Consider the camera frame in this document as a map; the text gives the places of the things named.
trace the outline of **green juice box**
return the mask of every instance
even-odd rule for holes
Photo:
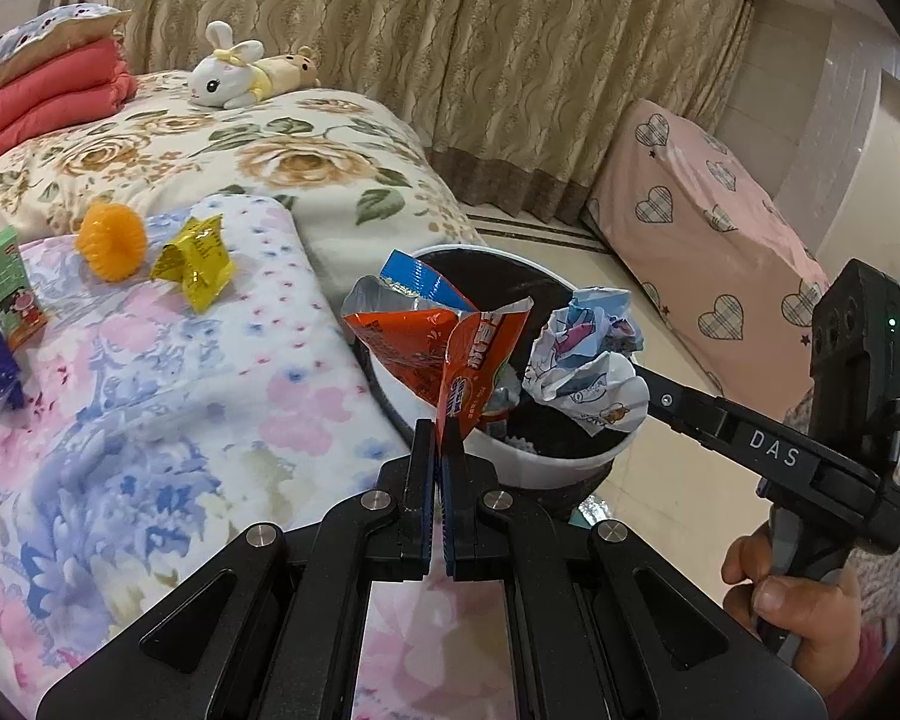
[[[0,329],[16,349],[47,323],[26,276],[24,258],[12,227],[0,232]]]

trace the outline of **floral blanket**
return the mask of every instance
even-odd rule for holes
[[[334,308],[396,245],[480,242],[413,130],[380,103],[311,89],[211,110],[190,102],[188,76],[142,76],[120,114],[2,156],[0,230],[12,224],[21,241],[76,232],[95,199],[152,215],[217,191],[269,196],[293,213]]]
[[[103,284],[73,238],[25,251],[53,318],[0,415],[0,688],[49,686],[253,522],[296,527],[405,447],[341,338],[290,215],[214,196],[233,283],[198,316],[178,285]],[[187,210],[146,222],[149,262]]]

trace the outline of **trash bin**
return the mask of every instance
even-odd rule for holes
[[[466,244],[438,245],[413,256],[443,274],[481,311],[492,311],[530,296],[533,309],[511,354],[517,375],[530,359],[530,348],[554,310],[569,304],[574,286],[551,271],[509,252]],[[400,433],[409,441],[418,419],[432,419],[434,408],[392,376],[361,348],[371,390]],[[539,454],[519,449],[474,430],[463,442],[471,455],[490,460],[504,487],[516,488],[542,504],[552,517],[567,519],[602,483],[613,458],[634,440],[634,433],[610,428],[595,436],[571,418],[536,403],[525,392],[509,415],[508,437],[533,444]]]

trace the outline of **stuffed toy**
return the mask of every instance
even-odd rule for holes
[[[214,52],[190,74],[190,97],[197,105],[230,110],[320,85],[317,62],[308,46],[291,55],[264,59],[259,40],[234,46],[233,30],[226,22],[209,23],[207,40]]]

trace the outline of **yellow candy wrapper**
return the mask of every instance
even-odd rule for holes
[[[151,278],[180,282],[183,295],[202,314],[233,277],[236,266],[223,245],[223,216],[200,221],[188,218],[151,271]]]

